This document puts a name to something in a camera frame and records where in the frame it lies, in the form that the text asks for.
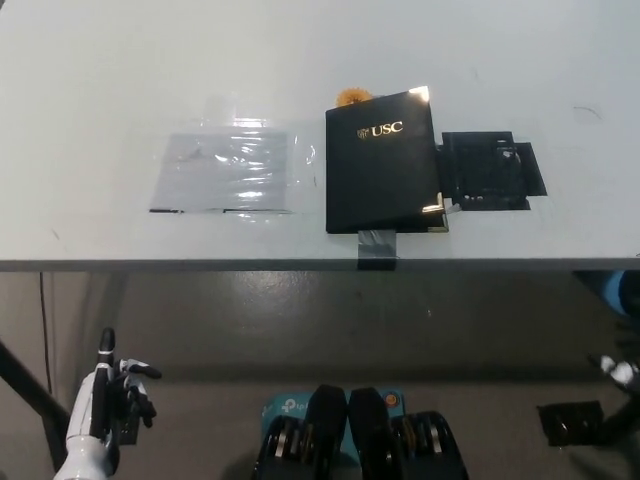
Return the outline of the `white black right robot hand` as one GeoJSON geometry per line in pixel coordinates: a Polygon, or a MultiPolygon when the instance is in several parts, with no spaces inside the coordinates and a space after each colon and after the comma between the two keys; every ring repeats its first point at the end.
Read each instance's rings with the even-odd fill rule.
{"type": "Polygon", "coordinates": [[[589,363],[630,396],[639,395],[639,365],[615,360],[608,355],[589,355],[589,363]]]}

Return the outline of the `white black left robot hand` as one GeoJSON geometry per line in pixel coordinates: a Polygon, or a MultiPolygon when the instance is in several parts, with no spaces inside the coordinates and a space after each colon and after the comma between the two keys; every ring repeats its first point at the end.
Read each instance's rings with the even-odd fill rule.
{"type": "Polygon", "coordinates": [[[143,380],[159,380],[162,373],[136,359],[115,358],[115,331],[102,331],[96,365],[82,381],[67,430],[91,436],[112,449],[137,443],[139,428],[150,428],[157,411],[143,380]]]}

